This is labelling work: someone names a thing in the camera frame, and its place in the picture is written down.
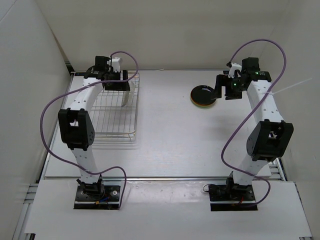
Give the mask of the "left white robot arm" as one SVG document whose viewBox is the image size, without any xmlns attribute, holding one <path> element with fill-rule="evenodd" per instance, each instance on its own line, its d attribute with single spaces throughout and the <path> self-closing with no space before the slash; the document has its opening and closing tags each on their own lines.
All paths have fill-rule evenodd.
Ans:
<svg viewBox="0 0 320 240">
<path fill-rule="evenodd" d="M 61 140 L 73 153 L 76 163 L 81 166 L 77 180 L 84 194 L 97 201 L 104 197 L 105 188 L 93 155 L 92 144 L 95 129 L 90 118 L 90 110 L 103 90 L 129 91 L 129 83 L 100 83 L 101 81 L 120 81 L 128 79 L 128 72 L 121 70 L 120 57 L 96 56 L 95 64 L 83 76 L 82 87 L 72 104 L 58 112 Z"/>
</svg>

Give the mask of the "grey plate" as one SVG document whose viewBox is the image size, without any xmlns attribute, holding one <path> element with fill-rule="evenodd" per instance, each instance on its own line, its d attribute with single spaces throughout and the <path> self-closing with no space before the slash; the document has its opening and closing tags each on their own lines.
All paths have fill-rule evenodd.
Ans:
<svg viewBox="0 0 320 240">
<path fill-rule="evenodd" d="M 130 91 L 125 91 L 122 95 L 122 101 L 121 101 L 121 107 L 125 107 L 128 104 L 129 97 L 130 97 L 131 92 Z"/>
</svg>

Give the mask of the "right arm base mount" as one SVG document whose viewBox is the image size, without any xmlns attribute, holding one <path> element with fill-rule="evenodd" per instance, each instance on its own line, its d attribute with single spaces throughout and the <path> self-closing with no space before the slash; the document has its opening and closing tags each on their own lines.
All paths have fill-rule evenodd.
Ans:
<svg viewBox="0 0 320 240">
<path fill-rule="evenodd" d="M 211 212 L 257 211 L 256 198 L 251 185 L 247 189 L 228 189 L 226 184 L 205 184 Z"/>
</svg>

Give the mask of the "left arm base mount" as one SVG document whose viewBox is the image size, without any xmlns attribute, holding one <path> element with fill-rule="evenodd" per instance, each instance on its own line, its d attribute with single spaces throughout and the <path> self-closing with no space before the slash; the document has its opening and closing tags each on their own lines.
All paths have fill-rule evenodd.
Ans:
<svg viewBox="0 0 320 240">
<path fill-rule="evenodd" d="M 120 185 L 105 185 L 102 179 L 96 183 L 77 180 L 73 208 L 75 210 L 118 210 L 120 205 Z"/>
</svg>

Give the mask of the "black plate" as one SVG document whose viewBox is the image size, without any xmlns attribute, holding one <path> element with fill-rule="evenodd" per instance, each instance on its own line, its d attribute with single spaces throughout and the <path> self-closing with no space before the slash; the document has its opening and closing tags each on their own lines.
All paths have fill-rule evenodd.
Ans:
<svg viewBox="0 0 320 240">
<path fill-rule="evenodd" d="M 211 101 L 214 89 L 208 85 L 198 85 L 194 87 L 190 93 L 190 99 L 193 99 L 199 104 L 207 104 Z"/>
</svg>

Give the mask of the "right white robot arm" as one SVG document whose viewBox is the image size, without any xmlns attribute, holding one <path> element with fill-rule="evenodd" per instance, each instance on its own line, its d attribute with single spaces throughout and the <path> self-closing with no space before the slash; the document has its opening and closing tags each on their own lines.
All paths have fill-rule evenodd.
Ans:
<svg viewBox="0 0 320 240">
<path fill-rule="evenodd" d="M 269 72 L 262 71 L 257 57 L 248 57 L 241 64 L 229 62 L 228 74 L 216 77 L 215 99 L 236 100 L 246 92 L 256 127 L 246 141 L 246 155 L 238 167 L 233 167 L 226 180 L 224 193 L 236 200 L 252 189 L 252 181 L 268 163 L 284 155 L 293 135 L 292 123 L 280 114 L 272 95 L 273 81 Z"/>
</svg>

